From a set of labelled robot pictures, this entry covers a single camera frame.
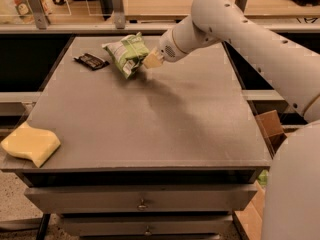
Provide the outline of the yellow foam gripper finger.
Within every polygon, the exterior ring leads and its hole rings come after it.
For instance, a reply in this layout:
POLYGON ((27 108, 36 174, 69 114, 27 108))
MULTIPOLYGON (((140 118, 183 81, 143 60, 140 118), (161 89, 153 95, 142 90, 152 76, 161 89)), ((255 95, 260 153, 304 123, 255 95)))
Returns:
POLYGON ((154 48, 144 58, 143 65, 146 68, 157 68, 160 67, 164 62, 164 57, 157 48, 154 48))

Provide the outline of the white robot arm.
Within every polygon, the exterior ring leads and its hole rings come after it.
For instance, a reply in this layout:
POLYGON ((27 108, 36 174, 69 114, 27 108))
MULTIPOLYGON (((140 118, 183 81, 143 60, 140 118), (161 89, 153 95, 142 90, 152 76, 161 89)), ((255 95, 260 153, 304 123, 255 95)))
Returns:
POLYGON ((301 115, 273 158, 261 240, 320 240, 320 56, 247 19, 229 0, 193 0, 191 13, 159 39, 147 68, 225 41, 301 115))

